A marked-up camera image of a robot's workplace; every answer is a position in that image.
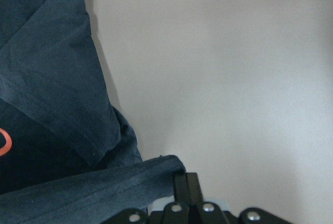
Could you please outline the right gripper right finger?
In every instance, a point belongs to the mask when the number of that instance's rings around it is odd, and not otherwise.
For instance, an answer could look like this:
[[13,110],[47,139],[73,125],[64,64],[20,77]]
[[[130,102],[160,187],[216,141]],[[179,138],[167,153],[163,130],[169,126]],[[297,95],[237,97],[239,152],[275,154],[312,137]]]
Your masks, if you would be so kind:
[[198,205],[203,202],[203,195],[197,173],[187,173],[187,186],[189,192],[189,204]]

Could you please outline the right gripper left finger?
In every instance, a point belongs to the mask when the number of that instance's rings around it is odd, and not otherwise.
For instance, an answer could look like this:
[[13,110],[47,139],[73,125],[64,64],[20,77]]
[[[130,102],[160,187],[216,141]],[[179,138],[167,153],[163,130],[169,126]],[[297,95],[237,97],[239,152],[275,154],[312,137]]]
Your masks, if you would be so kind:
[[175,200],[178,202],[189,203],[189,189],[186,174],[184,172],[174,173],[173,185]]

